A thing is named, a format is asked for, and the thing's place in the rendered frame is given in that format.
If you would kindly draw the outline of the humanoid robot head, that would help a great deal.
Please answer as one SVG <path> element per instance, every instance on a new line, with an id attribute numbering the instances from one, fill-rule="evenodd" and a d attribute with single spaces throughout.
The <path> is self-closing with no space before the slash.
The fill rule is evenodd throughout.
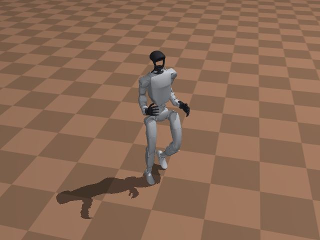
<path id="1" fill-rule="evenodd" d="M 153 61 L 153 64 L 154 64 L 154 70 L 151 71 L 151 73 L 153 73 L 154 71 L 157 71 L 157 72 L 154 72 L 154 74 L 157 74 L 157 75 L 162 74 L 164 72 L 162 69 L 165 65 L 166 56 L 161 51 L 156 50 L 150 54 L 149 58 Z M 163 64 L 156 65 L 156 62 L 159 62 L 159 61 L 163 61 Z"/>

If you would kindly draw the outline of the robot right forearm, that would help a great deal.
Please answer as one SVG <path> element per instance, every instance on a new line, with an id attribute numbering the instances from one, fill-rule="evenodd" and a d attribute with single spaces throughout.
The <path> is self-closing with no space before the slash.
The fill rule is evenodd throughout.
<path id="1" fill-rule="evenodd" d="M 139 102 L 139 106 L 140 106 L 140 108 L 141 108 L 142 114 L 143 114 L 144 116 L 146 116 L 145 109 L 148 108 L 147 103 L 146 103 L 146 102 L 141 102 L 140 96 L 138 97 L 138 102 Z"/>

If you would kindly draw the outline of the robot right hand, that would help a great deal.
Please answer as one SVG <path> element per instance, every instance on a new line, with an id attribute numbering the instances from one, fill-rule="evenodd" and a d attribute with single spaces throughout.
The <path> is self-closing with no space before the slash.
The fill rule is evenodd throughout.
<path id="1" fill-rule="evenodd" d="M 158 109 L 153 109 L 153 108 L 156 108 L 156 107 L 159 107 L 159 106 L 152 106 L 154 104 L 155 103 L 150 104 L 150 106 L 145 109 L 146 116 L 148 116 L 148 115 L 150 115 L 150 116 L 158 116 L 159 115 L 159 114 L 154 114 L 154 113 L 159 113 L 159 111 L 156 111 L 156 110 L 159 110 L 159 108 Z"/>

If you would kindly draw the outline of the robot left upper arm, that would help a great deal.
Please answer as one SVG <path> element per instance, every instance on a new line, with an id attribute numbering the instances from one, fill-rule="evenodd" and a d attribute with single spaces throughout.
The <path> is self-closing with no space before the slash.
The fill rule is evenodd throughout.
<path id="1" fill-rule="evenodd" d="M 173 68 L 168 69 L 168 71 L 171 73 L 171 84 L 172 84 L 174 79 L 177 76 L 177 72 Z M 172 88 L 171 88 L 171 92 L 172 92 Z"/>

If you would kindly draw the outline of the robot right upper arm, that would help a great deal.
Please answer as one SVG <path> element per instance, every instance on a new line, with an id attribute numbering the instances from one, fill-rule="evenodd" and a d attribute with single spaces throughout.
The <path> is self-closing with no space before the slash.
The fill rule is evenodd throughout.
<path id="1" fill-rule="evenodd" d="M 141 102 L 147 102 L 147 96 L 145 96 L 147 91 L 147 86 L 150 84 L 150 77 L 148 75 L 140 77 L 139 83 L 139 97 Z"/>

